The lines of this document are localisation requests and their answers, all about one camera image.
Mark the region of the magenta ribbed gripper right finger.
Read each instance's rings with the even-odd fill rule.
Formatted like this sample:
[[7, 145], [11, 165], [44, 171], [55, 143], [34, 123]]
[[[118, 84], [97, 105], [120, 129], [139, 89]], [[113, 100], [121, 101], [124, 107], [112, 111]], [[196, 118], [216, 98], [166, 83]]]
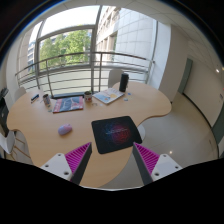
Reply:
[[144, 185], [182, 169], [168, 154], [157, 154], [138, 143], [133, 143], [133, 155]]

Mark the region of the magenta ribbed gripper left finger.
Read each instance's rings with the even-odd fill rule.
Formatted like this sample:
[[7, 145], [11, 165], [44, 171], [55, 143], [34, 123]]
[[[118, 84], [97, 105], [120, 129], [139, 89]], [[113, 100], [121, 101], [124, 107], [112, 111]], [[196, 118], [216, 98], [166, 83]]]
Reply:
[[76, 185], [79, 185], [92, 154], [92, 144], [86, 143], [72, 151], [57, 153], [41, 168]]

